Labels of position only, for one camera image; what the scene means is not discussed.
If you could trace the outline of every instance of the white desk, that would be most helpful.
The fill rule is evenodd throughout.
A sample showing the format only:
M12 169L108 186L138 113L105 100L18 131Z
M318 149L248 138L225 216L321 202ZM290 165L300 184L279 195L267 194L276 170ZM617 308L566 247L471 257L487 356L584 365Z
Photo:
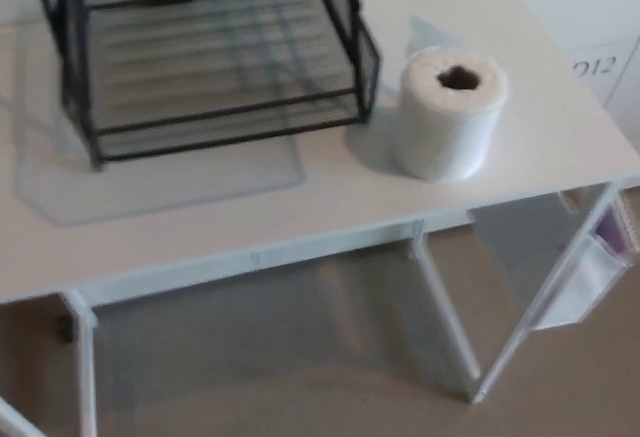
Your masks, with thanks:
M17 58L13 77L0 78L0 83L12 87L0 106L0 300L66 292L81 324L83 436L96 432L95 322L90 306L407 237L413 237L416 262L439 303L469 396L479 400L539 316L562 268L619 183L640 173L640 158L594 97L576 82L560 51L521 0L363 0L363 4L384 56L381 109L393 108L389 95L393 92L384 89L398 82L414 15L491 53L509 73L513 97L486 165L471 179L430 185L399 174L389 163L385 134L377 133L380 123L374 121L370 129L338 128L278 139L278 145L293 145L297 164L292 168L299 178L279 181L281 185L272 190L209 202L199 198L199 205L177 199L169 210L158 210L159 205L130 211L128 192L146 185L145 179L155 182L158 173L184 176L202 172L212 162L235 159L232 167L243 169L250 180L252 171L265 171L255 170L264 148L243 144L113 164L102 174L90 173L88 167L75 165L74 158L56 155L46 132L38 130L41 125L21 123L29 109L59 113L56 91L52 93L55 61L45 27L4 34L15 46L12 55ZM13 119L7 114L14 114ZM24 133L32 131L36 137L25 144ZM367 146L373 152L367 152ZM372 154L373 163L368 161ZM31 166L26 173L20 167L24 159ZM215 179L224 186L231 172L223 166ZM61 177L47 180L51 176ZM164 178L164 182L173 189L185 186L188 179ZM576 187L590 190L579 211L570 213L555 193ZM60 202L51 208L45 202L43 208L41 199L50 192L56 194L50 196L54 201L62 196L68 202L69 189L88 192L98 203L104 199L105 205L124 202L124 210L95 219L87 218L89 211L83 210L78 221L56 225L51 212L61 208ZM488 205L472 212L471 220L488 239L493 255L500 258L505 242L492 229L508 224L522 241L515 248L511 245L509 252L526 256L527 249L535 247L535 258L528 258L526 266L518 262L505 266L505 279L523 304L523 317L494 366L480 375L422 237L426 231L462 222L460 215L466 211ZM508 220L501 217L505 209ZM545 218L548 222L552 214L554 225L540 239L541 222ZM5 413L5 417L4 425L27 429L16 415ZM32 433L25 435L40 435L28 431Z

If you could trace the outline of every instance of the text 012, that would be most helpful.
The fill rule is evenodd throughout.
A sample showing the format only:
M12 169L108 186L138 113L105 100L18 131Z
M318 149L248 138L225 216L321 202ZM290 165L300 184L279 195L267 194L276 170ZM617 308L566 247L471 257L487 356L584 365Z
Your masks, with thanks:
M592 62L576 62L573 65L573 70L576 72L577 77L584 77L585 75L599 75L609 74L613 72L613 69L618 62L617 57L607 57L606 59L596 59Z

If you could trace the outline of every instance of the toilet paper roll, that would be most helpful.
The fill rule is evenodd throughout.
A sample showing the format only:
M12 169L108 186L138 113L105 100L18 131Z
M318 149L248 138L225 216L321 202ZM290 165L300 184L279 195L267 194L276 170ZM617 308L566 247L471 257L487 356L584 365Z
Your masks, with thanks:
M413 55L402 75L394 152L427 182L461 180L485 161L509 94L491 58L452 47Z

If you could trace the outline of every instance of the beige carpet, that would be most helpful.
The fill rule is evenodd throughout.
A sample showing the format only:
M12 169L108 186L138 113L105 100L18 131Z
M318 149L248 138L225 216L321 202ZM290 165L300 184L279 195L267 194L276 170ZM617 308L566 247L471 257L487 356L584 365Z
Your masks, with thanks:
M515 305L467 231L432 243L486 363ZM399 245L103 308L101 435L637 437L638 295L634 269L584 324L533 334L478 406L456 398ZM77 435L63 312L54 297L0 308L0 391L51 437Z

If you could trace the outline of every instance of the black wire rack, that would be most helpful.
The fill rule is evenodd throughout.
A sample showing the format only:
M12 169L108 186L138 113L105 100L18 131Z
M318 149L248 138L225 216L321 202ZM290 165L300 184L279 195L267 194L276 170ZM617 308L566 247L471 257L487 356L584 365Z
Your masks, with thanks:
M41 1L96 170L371 114L380 56L359 0Z

